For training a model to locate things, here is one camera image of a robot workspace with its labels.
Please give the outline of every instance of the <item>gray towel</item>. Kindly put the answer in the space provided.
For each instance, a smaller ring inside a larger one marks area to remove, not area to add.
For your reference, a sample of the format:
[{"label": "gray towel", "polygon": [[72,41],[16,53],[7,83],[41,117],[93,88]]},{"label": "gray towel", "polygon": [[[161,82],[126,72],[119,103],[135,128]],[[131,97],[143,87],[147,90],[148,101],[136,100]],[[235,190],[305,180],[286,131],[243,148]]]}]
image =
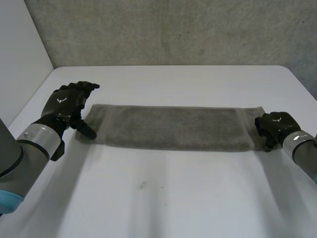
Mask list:
[{"label": "gray towel", "polygon": [[193,151],[262,150],[254,120],[258,108],[93,105],[85,122],[97,138],[87,142],[139,149]]}]

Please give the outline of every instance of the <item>concrete wall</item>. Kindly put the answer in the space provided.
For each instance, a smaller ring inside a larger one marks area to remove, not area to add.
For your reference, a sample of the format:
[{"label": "concrete wall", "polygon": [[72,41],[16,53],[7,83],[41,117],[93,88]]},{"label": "concrete wall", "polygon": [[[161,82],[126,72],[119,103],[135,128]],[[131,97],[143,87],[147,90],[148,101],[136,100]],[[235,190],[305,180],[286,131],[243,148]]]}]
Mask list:
[{"label": "concrete wall", "polygon": [[317,0],[25,1],[54,67],[276,64],[317,98]]},{"label": "concrete wall", "polygon": [[0,118],[6,126],[52,70],[23,0],[0,0]]}]

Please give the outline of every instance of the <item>white table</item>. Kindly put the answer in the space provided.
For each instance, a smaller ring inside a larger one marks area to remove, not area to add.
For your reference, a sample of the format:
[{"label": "white table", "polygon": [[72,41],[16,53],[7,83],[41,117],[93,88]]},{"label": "white table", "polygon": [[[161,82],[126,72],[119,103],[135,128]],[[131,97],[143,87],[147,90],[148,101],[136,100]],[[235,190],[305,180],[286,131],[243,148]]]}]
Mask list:
[{"label": "white table", "polygon": [[[317,101],[280,66],[104,66],[54,70],[10,126],[18,136],[62,84],[101,85],[92,104],[286,111],[316,135]],[[315,238],[317,186],[283,151],[216,153],[85,145],[64,134],[1,238]]]}]

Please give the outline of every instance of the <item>logo on robotic hand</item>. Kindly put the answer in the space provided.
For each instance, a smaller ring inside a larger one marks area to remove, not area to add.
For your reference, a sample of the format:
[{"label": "logo on robotic hand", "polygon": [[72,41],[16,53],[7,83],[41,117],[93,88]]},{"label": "logo on robotic hand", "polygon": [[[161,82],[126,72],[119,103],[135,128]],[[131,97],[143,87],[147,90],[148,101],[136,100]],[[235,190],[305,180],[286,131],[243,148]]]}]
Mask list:
[{"label": "logo on robotic hand", "polygon": [[272,121],[277,121],[277,122],[281,122],[282,118],[279,118],[277,120],[272,119]]},{"label": "logo on robotic hand", "polygon": [[67,98],[64,98],[64,99],[60,100],[60,99],[57,98],[57,101],[58,101],[58,103],[62,103],[62,102],[64,102],[64,101],[66,101],[66,99],[67,99]]}]

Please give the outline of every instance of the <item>gray wall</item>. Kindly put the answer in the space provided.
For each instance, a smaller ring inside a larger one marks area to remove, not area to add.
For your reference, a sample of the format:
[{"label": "gray wall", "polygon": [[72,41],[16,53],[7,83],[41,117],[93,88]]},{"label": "gray wall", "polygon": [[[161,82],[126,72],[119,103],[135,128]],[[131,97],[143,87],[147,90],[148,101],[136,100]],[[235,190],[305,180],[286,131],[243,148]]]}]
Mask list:
[{"label": "gray wall", "polygon": [[317,98],[317,0],[25,0],[54,67],[276,64]]}]

